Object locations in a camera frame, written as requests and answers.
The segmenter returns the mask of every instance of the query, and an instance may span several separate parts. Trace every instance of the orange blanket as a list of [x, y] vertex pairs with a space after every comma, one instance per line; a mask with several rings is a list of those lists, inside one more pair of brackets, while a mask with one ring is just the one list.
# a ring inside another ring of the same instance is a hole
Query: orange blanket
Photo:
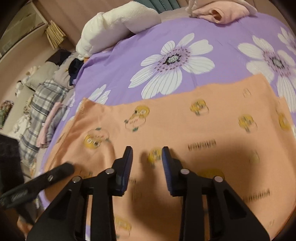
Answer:
[[[95, 176], [133, 148], [128, 189], [114, 197], [119, 240], [178, 240], [181, 201], [167, 190], [161, 148], [205, 177], [223, 176], [271, 238], [295, 208], [296, 143], [284, 99], [263, 75], [194, 91], [105, 106], [85, 99], [54, 146], [45, 171], [66, 161]], [[69, 181], [46, 190], [52, 200]]]

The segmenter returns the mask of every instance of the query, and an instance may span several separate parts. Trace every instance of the pink cloth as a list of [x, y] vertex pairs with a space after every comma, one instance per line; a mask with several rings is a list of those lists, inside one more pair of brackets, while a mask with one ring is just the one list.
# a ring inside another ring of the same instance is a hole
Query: pink cloth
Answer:
[[228, 24], [250, 15], [248, 9], [232, 1], [216, 1], [192, 11], [192, 15], [213, 23]]
[[42, 147], [42, 145], [45, 144], [46, 133], [47, 133], [47, 129], [49, 127], [49, 124], [51, 123], [51, 121], [52, 121], [53, 117], [55, 116], [56, 112], [58, 111], [58, 109], [62, 106], [63, 106], [63, 104], [61, 102], [56, 102], [54, 104], [54, 107], [52, 108], [49, 115], [47, 116], [44, 126], [42, 127], [42, 129], [39, 133], [39, 136], [37, 138], [37, 143], [36, 143], [37, 147]]

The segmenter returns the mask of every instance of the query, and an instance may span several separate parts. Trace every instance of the gray plaid blanket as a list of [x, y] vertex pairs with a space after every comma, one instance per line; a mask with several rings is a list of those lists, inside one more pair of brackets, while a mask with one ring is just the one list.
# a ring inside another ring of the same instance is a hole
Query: gray plaid blanket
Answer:
[[53, 80], [46, 80], [40, 84], [34, 94], [31, 103], [31, 127], [28, 128], [24, 136], [20, 139], [20, 156], [29, 163], [33, 161], [39, 150], [36, 147], [37, 137], [41, 131], [43, 123], [56, 102], [62, 102], [68, 89], [60, 86]]

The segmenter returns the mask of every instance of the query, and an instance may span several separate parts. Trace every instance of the purple bedsheet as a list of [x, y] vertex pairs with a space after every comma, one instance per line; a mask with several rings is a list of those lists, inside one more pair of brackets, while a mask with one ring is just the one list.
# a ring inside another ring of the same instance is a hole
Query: purple bedsheet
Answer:
[[[265, 14], [228, 25], [181, 18], [154, 26], [93, 55], [83, 65], [74, 98], [42, 160], [41, 171], [83, 97], [119, 105], [262, 73], [276, 95], [286, 98], [295, 123], [295, 60], [294, 37], [279, 20]], [[43, 194], [41, 198], [47, 207]]]

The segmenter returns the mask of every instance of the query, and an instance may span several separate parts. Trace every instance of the metal screw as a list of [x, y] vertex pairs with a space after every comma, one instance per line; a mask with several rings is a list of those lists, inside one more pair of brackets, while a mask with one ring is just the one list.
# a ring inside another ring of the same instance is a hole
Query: metal screw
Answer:
[[223, 182], [223, 178], [220, 177], [220, 176], [215, 176], [214, 180], [215, 180], [216, 182], [218, 182], [218, 183]]
[[108, 169], [106, 169], [106, 171], [105, 171], [107, 174], [112, 174], [112, 173], [114, 173], [114, 169], [113, 168], [108, 168]]
[[47, 180], [48, 180], [49, 182], [51, 182], [53, 178], [54, 178], [54, 176], [53, 176], [53, 175], [50, 175], [50, 176], [48, 177]]
[[181, 169], [181, 173], [184, 174], [184, 175], [187, 175], [187, 174], [190, 173], [190, 171], [188, 169], [186, 169], [186, 168], [183, 168], [183, 169]]
[[74, 183], [77, 183], [77, 182], [79, 182], [81, 180], [81, 177], [79, 177], [79, 176], [76, 176], [76, 177], [73, 177], [72, 178], [72, 182], [74, 182]]

